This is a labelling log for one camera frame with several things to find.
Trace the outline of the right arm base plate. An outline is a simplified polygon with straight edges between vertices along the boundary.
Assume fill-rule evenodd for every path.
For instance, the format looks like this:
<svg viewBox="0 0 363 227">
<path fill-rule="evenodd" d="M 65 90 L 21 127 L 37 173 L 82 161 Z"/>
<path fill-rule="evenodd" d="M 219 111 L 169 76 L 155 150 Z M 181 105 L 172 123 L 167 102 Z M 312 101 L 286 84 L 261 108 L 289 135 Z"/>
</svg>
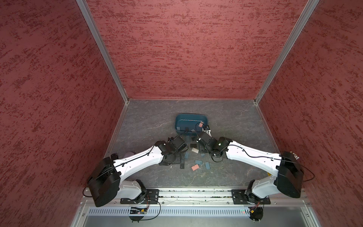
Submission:
<svg viewBox="0 0 363 227">
<path fill-rule="evenodd" d="M 232 200 L 234 205 L 270 205 L 271 201 L 268 197 L 259 198 L 252 192 L 247 190 L 232 190 Z"/>
</svg>

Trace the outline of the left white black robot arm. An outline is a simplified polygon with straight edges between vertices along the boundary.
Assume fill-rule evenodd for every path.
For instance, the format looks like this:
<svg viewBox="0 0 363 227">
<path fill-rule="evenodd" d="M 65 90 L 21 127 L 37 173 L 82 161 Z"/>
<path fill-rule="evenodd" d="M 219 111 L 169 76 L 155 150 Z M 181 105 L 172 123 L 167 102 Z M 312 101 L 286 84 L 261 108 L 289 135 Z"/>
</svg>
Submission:
<svg viewBox="0 0 363 227">
<path fill-rule="evenodd" d="M 101 160 L 87 179 L 96 207 L 102 207 L 115 198 L 131 200 L 136 204 L 147 201 L 147 190 L 140 180 L 127 181 L 131 175 L 153 165 L 169 166 L 187 149 L 181 138 L 157 141 L 151 148 L 123 159 L 106 157 Z"/>
</svg>

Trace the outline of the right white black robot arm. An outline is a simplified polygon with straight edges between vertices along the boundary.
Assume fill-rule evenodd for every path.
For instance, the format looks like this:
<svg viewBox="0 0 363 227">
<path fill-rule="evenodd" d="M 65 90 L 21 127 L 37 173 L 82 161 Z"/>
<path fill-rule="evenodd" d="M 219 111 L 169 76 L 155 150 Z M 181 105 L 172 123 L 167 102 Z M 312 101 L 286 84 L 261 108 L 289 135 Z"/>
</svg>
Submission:
<svg viewBox="0 0 363 227">
<path fill-rule="evenodd" d="M 315 178 L 315 174 L 301 165 L 294 153 L 283 154 L 264 152 L 242 145 L 232 139 L 220 137 L 218 140 L 205 134 L 193 138 L 211 158 L 222 158 L 240 161 L 269 173 L 261 180 L 251 180 L 241 196 L 246 204 L 256 206 L 263 204 L 267 198 L 275 194 L 283 194 L 290 198 L 300 198 L 303 183 Z"/>
</svg>

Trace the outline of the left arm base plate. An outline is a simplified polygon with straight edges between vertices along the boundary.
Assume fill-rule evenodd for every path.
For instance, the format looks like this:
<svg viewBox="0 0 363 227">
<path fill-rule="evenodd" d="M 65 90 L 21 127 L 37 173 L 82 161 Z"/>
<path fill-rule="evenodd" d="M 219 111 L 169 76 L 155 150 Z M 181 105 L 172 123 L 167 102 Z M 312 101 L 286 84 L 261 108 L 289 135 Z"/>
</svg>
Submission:
<svg viewBox="0 0 363 227">
<path fill-rule="evenodd" d="M 141 191 L 141 194 L 135 199 L 121 198 L 120 204 L 131 204 L 131 205 L 147 205 L 147 204 L 157 204 L 159 197 L 158 189 L 145 189 Z"/>
</svg>

